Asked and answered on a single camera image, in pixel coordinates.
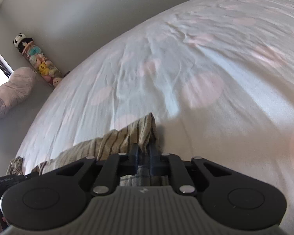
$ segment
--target striped cloth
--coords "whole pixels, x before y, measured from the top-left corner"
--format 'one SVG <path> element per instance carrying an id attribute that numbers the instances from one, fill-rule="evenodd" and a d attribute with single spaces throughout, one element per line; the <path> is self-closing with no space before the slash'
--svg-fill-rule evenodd
<path id="1" fill-rule="evenodd" d="M 167 177 L 151 177 L 149 164 L 146 163 L 146 156 L 154 143 L 159 153 L 162 152 L 159 145 L 159 137 L 156 129 L 154 116 L 149 113 L 145 117 L 131 123 L 120 131 L 112 130 L 102 138 L 95 138 L 81 142 L 76 146 L 62 152 L 56 159 L 43 162 L 37 165 L 32 172 L 38 171 L 39 175 L 63 167 L 86 156 L 95 156 L 97 160 L 106 160 L 109 155 L 117 153 L 129 153 L 132 144 L 137 143 L 141 149 L 139 155 L 138 173 L 135 176 L 124 176 L 120 180 L 122 186 L 150 186 L 167 185 Z M 10 162 L 7 175 L 22 174 L 21 157 L 16 157 Z"/>

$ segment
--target panda plush toy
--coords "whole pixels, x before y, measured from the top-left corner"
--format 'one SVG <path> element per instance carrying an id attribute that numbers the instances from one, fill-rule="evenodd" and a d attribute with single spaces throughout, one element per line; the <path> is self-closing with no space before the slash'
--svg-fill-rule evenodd
<path id="1" fill-rule="evenodd" d="M 24 48 L 31 42 L 33 41 L 32 38 L 26 38 L 25 34 L 18 34 L 14 41 L 13 41 L 13 44 L 15 47 L 18 48 L 19 52 L 22 53 Z"/>

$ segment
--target plush toy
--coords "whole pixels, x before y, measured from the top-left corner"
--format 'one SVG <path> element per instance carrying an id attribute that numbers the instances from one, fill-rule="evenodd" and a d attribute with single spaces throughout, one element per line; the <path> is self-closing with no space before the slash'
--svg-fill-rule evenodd
<path id="1" fill-rule="evenodd" d="M 53 78 L 49 75 L 43 76 L 44 80 L 47 81 L 49 84 L 53 85 Z"/>
<path id="2" fill-rule="evenodd" d="M 40 74 L 42 76 L 47 76 L 49 75 L 49 69 L 48 67 L 46 66 L 45 62 L 42 62 L 41 65 L 39 66 L 39 71 L 40 71 Z"/>
<path id="3" fill-rule="evenodd" d="M 62 78 L 54 78 L 53 79 L 53 86 L 56 87 L 57 85 L 60 84 Z"/>
<path id="4" fill-rule="evenodd" d="M 20 33 L 15 37 L 13 44 L 22 53 L 24 48 L 32 41 L 32 38 L 26 38 L 25 34 Z"/>
<path id="5" fill-rule="evenodd" d="M 50 86 L 56 87 L 60 83 L 62 80 L 60 71 L 44 55 L 32 38 L 26 38 L 24 34 L 20 33 L 15 37 L 13 44 Z"/>

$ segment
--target bed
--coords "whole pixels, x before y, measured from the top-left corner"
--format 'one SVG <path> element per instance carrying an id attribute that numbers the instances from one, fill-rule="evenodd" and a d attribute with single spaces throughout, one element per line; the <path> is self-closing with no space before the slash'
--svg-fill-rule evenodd
<path id="1" fill-rule="evenodd" d="M 279 188 L 294 234 L 294 0 L 191 0 L 111 41 L 46 101 L 23 172 L 149 112 L 164 152 Z"/>

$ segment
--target yellow plush toy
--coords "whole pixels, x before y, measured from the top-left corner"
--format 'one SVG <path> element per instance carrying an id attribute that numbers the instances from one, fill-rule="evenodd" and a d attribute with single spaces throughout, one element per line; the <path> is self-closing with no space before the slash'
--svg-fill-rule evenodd
<path id="1" fill-rule="evenodd" d="M 43 76 L 49 75 L 49 69 L 46 66 L 45 62 L 41 63 L 41 65 L 39 66 L 39 71 L 40 71 L 40 74 Z"/>

